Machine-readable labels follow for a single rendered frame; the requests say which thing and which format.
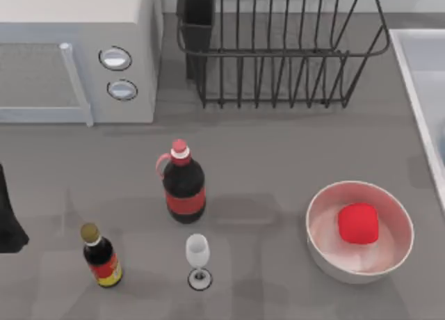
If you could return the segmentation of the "microwave door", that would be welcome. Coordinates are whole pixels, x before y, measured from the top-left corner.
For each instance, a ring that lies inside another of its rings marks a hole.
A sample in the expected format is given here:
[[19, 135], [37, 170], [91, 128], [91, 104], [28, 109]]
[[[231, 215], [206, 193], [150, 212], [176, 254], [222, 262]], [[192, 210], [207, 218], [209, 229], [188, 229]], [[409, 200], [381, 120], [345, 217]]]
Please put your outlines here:
[[86, 124], [59, 44], [0, 44], [1, 123]]

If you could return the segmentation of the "pale microwave oven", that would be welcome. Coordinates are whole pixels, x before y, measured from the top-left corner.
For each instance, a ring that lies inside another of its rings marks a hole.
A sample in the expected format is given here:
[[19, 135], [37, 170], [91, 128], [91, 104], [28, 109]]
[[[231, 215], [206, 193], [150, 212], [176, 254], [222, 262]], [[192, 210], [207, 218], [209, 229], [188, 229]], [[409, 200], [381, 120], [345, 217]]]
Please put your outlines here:
[[[94, 125], [153, 121], [162, 37], [161, 0], [0, 0], [0, 44], [73, 45]], [[131, 54], [128, 69], [110, 71], [99, 62], [99, 51], [112, 46]], [[137, 86], [136, 98], [107, 93], [107, 84], [121, 79]]]

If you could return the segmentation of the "black utensil holder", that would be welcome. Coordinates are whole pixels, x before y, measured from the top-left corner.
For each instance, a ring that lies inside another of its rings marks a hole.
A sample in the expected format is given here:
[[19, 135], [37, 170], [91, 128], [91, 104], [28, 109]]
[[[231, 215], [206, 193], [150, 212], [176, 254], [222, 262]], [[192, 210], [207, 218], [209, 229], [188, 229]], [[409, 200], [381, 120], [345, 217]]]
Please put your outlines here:
[[186, 78], [196, 79], [211, 45], [216, 0], [177, 0], [178, 45], [186, 55]]

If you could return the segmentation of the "red rounded block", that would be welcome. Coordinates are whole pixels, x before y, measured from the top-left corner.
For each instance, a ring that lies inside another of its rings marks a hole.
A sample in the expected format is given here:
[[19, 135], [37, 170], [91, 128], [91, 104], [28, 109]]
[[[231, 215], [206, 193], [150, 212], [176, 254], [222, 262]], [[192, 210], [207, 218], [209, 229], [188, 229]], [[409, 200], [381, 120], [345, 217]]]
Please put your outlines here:
[[348, 243], [366, 245], [379, 237], [379, 218], [374, 206], [356, 202], [343, 207], [338, 214], [340, 237]]

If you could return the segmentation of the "dark bottle with red cap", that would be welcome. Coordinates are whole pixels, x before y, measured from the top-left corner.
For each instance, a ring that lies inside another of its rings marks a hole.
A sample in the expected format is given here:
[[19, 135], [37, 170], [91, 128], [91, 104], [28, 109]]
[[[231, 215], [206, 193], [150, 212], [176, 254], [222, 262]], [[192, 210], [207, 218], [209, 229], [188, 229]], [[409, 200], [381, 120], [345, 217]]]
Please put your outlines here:
[[200, 220], [206, 207], [205, 175], [187, 142], [173, 141], [170, 151], [157, 159], [155, 170], [162, 181], [170, 215], [182, 224]]

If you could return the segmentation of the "clear wine glass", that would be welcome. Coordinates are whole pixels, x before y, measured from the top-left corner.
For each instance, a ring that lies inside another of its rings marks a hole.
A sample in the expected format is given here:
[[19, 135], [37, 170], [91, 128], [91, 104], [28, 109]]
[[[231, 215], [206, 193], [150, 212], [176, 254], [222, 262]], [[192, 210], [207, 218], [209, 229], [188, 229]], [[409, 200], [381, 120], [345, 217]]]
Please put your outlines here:
[[192, 234], [186, 240], [186, 259], [191, 266], [188, 284], [195, 291], [210, 288], [213, 276], [206, 268], [210, 259], [210, 248], [203, 234]]

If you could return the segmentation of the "white sink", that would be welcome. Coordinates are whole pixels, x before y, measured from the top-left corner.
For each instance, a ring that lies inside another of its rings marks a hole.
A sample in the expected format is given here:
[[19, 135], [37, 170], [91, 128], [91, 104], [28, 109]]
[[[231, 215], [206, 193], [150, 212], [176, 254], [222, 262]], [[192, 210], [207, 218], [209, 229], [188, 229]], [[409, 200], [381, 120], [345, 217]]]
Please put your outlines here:
[[445, 214], [445, 29], [389, 34]]

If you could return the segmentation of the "dark bottle with yellow label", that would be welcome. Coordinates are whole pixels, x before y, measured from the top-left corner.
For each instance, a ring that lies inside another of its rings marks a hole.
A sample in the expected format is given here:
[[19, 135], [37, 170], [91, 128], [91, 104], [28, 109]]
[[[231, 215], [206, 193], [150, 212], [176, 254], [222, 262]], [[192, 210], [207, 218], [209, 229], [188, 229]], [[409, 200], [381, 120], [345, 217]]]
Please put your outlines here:
[[101, 235], [94, 223], [84, 223], [80, 234], [83, 256], [96, 283], [103, 288], [116, 286], [123, 277], [123, 270], [110, 240]]

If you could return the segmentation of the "white bowl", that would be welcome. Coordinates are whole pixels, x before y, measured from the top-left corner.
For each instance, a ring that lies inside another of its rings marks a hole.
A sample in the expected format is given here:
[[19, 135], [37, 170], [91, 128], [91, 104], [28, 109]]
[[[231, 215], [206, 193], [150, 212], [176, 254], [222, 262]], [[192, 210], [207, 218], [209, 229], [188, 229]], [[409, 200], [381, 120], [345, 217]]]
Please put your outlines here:
[[[357, 245], [339, 235], [338, 214], [346, 205], [363, 202], [374, 206], [379, 218], [379, 237]], [[315, 263], [334, 279], [362, 285], [398, 269], [414, 245], [414, 225], [402, 203], [372, 183], [345, 180], [319, 190], [305, 212], [307, 246]]]

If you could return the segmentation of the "round microwave knob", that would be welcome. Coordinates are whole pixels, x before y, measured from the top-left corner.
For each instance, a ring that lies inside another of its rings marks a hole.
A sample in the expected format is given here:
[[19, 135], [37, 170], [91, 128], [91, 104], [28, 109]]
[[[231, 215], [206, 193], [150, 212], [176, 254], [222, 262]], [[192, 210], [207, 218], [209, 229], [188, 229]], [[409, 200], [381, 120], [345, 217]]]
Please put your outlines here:
[[132, 64], [131, 54], [127, 50], [117, 46], [100, 50], [98, 57], [102, 66], [110, 71], [124, 71]]
[[128, 80], [117, 80], [107, 84], [107, 93], [118, 101], [130, 101], [137, 97], [137, 86]]

